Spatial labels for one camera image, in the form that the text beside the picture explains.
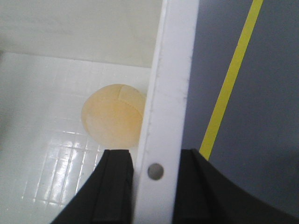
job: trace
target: glossy tile surface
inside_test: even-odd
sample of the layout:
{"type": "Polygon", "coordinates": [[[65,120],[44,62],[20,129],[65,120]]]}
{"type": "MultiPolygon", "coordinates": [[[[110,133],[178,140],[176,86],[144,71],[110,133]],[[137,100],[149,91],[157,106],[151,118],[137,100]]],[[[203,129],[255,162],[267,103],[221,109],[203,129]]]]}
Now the glossy tile surface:
{"type": "Polygon", "coordinates": [[[81,125],[83,103],[114,83],[146,93],[149,74],[140,67],[0,55],[0,223],[50,222],[104,151],[81,125]]]}

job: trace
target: gray floor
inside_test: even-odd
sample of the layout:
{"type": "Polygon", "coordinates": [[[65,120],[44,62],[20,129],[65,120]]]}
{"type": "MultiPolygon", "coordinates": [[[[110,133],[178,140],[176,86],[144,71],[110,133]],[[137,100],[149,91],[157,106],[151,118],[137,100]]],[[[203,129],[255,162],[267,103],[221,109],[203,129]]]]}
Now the gray floor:
{"type": "MultiPolygon", "coordinates": [[[[183,148],[199,148],[251,0],[201,0],[183,148]]],[[[210,162],[299,217],[299,7],[264,1],[210,162]]]]}

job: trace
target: yellow tape stripe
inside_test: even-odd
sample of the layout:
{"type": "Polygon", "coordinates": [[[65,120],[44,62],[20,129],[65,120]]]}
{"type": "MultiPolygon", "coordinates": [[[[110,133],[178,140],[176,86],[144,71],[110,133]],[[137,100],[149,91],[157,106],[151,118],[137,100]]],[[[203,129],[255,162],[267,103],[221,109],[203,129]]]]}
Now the yellow tape stripe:
{"type": "Polygon", "coordinates": [[[263,0],[253,0],[199,152],[209,160],[263,0]]]}

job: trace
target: white enclosure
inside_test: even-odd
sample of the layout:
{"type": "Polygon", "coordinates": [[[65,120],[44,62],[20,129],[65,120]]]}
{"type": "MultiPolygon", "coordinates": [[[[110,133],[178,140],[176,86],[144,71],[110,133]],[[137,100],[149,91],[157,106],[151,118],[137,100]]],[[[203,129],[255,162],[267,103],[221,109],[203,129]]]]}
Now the white enclosure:
{"type": "Polygon", "coordinates": [[[0,0],[1,223],[49,223],[78,192],[105,149],[83,103],[116,83],[147,94],[134,221],[171,222],[198,3],[0,0]]]}

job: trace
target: round hole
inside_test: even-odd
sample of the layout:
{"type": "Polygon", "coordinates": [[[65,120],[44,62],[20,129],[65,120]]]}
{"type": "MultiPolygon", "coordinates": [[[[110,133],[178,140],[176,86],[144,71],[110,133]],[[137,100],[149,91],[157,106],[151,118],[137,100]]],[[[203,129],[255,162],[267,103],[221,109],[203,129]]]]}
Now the round hole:
{"type": "Polygon", "coordinates": [[[152,180],[160,180],[163,176],[164,169],[158,163],[153,163],[149,166],[148,175],[152,180]]]}

